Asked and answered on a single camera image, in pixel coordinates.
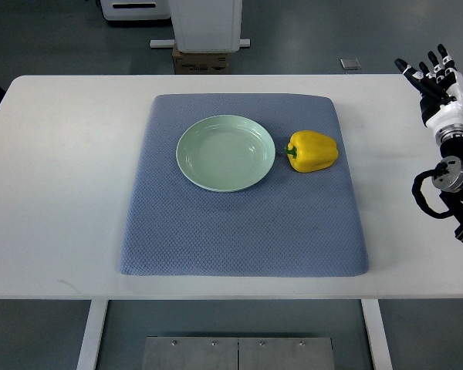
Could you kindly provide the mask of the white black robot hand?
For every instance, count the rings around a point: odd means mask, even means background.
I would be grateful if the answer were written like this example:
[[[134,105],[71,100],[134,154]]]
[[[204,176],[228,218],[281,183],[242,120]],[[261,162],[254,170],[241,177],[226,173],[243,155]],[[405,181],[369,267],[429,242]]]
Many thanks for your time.
[[[463,124],[463,75],[455,61],[442,45],[438,51],[428,53],[430,65],[420,62],[415,69],[403,59],[395,66],[407,81],[420,93],[421,118],[427,128]]]

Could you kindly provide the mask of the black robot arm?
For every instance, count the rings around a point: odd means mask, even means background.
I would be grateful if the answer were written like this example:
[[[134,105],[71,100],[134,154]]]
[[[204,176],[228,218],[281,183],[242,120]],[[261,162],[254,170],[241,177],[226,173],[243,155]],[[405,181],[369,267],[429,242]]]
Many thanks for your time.
[[[439,129],[435,134],[441,153],[441,161],[431,170],[414,178],[411,192],[420,209],[434,219],[453,217],[458,222],[455,238],[463,243],[463,124],[454,124]],[[429,178],[440,191],[439,197],[447,207],[444,212],[433,210],[421,191],[423,182]]]

